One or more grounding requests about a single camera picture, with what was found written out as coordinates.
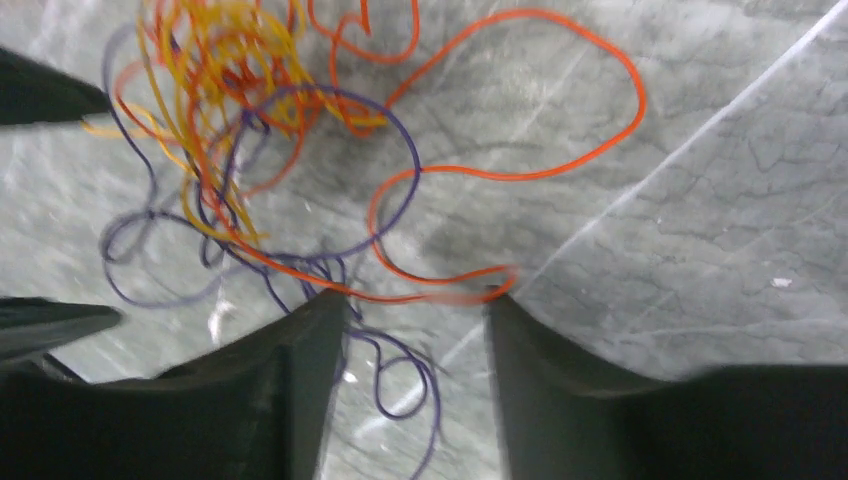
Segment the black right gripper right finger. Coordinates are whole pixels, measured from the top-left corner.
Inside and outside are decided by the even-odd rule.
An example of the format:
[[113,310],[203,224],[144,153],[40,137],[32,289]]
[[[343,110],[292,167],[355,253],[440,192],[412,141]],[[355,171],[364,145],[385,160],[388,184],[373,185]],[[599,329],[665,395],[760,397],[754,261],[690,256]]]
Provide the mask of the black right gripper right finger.
[[721,365],[678,381],[584,349],[503,296],[487,305],[514,479],[843,479],[847,369]]

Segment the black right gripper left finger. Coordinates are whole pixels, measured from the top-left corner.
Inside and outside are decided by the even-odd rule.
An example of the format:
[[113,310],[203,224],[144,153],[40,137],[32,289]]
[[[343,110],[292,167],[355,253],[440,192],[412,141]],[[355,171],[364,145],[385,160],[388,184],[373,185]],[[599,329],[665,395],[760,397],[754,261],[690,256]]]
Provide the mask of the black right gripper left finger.
[[40,355],[1,360],[5,479],[310,479],[347,302],[288,316],[150,379],[93,384]]

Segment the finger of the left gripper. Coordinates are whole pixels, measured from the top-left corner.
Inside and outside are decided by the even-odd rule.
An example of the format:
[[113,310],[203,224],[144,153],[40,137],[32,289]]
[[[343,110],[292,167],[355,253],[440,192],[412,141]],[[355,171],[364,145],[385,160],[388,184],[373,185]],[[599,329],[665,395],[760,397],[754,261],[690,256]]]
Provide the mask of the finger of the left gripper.
[[2,297],[1,360],[28,359],[113,328],[121,320],[122,312],[107,305]]
[[110,109],[102,89],[14,51],[1,50],[3,126],[77,122]]

